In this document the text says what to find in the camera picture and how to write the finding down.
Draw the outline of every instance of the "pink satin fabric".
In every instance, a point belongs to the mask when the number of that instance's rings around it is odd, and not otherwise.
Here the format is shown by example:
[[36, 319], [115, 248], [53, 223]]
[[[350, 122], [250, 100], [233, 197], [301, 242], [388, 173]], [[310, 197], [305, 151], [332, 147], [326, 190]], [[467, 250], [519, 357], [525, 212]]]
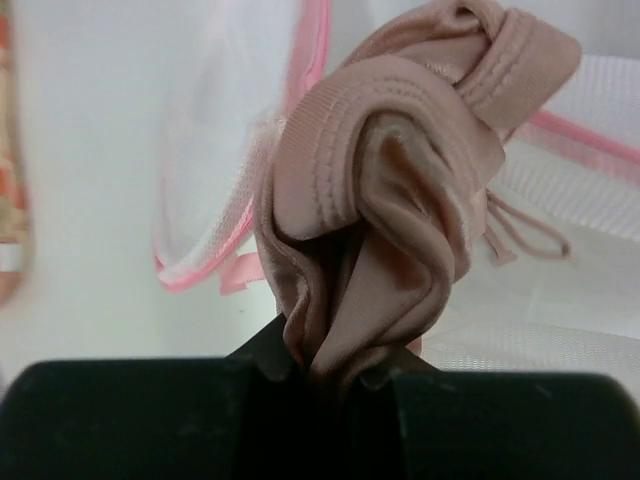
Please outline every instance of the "pink satin fabric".
[[580, 57], [527, 13], [439, 0], [380, 28], [296, 106], [254, 228], [314, 387], [344, 391], [436, 322], [485, 233], [503, 143]]

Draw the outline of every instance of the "garment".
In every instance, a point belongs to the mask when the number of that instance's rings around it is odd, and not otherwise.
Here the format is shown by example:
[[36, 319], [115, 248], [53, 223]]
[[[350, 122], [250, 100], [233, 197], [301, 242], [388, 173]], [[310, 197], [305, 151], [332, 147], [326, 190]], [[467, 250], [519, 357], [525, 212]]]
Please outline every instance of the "garment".
[[21, 281], [27, 240], [24, 178], [15, 145], [14, 66], [9, 35], [9, 2], [0, 1], [0, 305]]
[[485, 233], [504, 142], [580, 57], [520, 10], [439, 0], [381, 27], [303, 98], [254, 228], [312, 385], [333, 396], [434, 324]]

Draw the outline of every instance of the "drawstring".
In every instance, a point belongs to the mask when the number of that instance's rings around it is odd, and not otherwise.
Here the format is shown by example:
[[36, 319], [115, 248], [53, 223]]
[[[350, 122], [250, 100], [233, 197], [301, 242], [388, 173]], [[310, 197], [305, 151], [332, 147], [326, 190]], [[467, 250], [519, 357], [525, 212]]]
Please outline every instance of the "drawstring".
[[[560, 232], [550, 225], [536, 220], [535, 218], [512, 207], [504, 200], [496, 197], [495, 194], [489, 190], [487, 190], [487, 210], [500, 223], [500, 225], [502, 225], [502, 228], [504, 228], [511, 239], [529, 255], [547, 260], [561, 260], [571, 255], [571, 244]], [[502, 211], [555, 240], [560, 246], [560, 250], [543, 250], [528, 243], [524, 238], [522, 238], [522, 235], [518, 233], [516, 228], [502, 213]], [[505, 265], [517, 258], [516, 254], [502, 243], [502, 240], [500, 240], [496, 232], [489, 225], [487, 225], [484, 237], [495, 253], [495, 257], [493, 258], [494, 265]]]

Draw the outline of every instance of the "orange patterned object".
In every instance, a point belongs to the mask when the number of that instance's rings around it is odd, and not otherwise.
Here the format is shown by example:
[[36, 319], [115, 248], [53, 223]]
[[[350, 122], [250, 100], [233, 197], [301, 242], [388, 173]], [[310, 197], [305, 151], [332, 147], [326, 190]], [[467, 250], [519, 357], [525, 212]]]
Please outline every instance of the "orange patterned object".
[[13, 65], [7, 0], [0, 0], [0, 304], [20, 284], [28, 234], [25, 186], [12, 125]]

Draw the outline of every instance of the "brown fabric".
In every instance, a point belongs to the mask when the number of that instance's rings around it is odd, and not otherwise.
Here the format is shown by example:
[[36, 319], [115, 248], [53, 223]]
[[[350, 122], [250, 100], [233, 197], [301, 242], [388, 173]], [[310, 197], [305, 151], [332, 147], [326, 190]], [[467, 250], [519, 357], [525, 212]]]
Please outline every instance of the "brown fabric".
[[255, 202], [285, 342], [333, 392], [427, 331], [471, 242], [503, 142], [580, 46], [491, 0], [442, 0], [365, 40], [289, 118]]

